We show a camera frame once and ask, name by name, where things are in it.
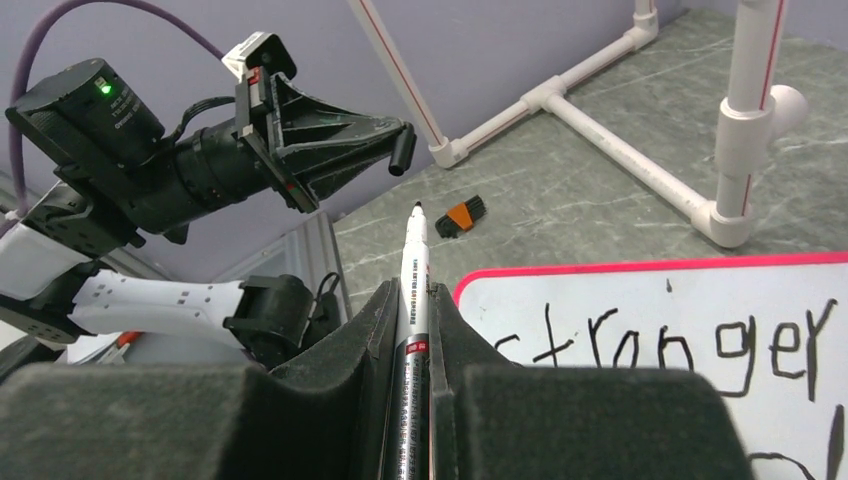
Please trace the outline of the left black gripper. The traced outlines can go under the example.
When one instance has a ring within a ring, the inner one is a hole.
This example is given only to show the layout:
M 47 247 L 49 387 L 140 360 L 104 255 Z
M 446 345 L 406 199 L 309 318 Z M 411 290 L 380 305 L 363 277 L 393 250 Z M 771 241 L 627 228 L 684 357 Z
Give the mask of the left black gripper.
M 237 141 L 254 157 L 268 186 L 289 208 L 305 214 L 371 165 L 390 158 L 406 123 L 326 103 L 282 73 L 270 79 L 261 66 L 244 71 L 235 105 Z

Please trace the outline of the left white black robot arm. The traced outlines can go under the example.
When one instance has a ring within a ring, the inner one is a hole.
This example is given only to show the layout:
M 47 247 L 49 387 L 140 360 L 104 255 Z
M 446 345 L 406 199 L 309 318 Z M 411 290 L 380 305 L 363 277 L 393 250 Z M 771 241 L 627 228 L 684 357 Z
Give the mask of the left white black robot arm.
M 265 190 L 302 213 L 388 161 L 410 167 L 413 126 L 355 113 L 294 87 L 295 67 L 249 67 L 230 120 L 166 132 L 103 59 L 78 63 L 20 97 L 7 119 L 55 163 L 58 182 L 1 238 L 1 318 L 46 342 L 141 332 L 210 340 L 274 369 L 341 324 L 328 289 L 300 278 L 224 283 L 132 278 L 107 255 L 146 234 L 184 244 L 190 224 Z

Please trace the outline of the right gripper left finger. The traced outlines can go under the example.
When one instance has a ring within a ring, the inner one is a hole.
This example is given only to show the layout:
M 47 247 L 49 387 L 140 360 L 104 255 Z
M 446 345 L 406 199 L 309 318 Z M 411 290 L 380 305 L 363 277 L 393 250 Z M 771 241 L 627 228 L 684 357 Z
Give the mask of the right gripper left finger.
M 396 280 L 266 371 L 252 364 L 27 366 L 1 387 L 5 479 L 376 479 Z

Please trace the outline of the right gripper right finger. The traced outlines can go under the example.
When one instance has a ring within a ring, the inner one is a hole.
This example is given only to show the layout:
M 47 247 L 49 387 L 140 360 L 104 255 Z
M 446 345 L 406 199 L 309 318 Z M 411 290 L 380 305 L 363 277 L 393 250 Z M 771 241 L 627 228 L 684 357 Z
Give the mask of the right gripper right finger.
M 748 479 L 721 397 L 686 370 L 522 367 L 430 293 L 436 479 Z

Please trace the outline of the red framed whiteboard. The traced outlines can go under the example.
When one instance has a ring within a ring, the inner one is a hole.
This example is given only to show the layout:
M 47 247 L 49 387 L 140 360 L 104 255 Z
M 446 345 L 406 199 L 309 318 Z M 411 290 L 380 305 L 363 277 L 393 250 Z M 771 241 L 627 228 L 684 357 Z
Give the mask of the red framed whiteboard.
M 843 252 L 479 270 L 454 300 L 525 366 L 699 373 L 759 479 L 847 475 Z

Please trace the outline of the black white marker pen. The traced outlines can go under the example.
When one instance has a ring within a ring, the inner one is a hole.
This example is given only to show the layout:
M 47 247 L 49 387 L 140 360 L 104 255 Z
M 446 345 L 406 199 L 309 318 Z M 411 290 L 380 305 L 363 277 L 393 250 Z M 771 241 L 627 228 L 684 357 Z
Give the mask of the black white marker pen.
M 407 220 L 399 276 L 385 479 L 429 477 L 429 248 L 421 202 Z

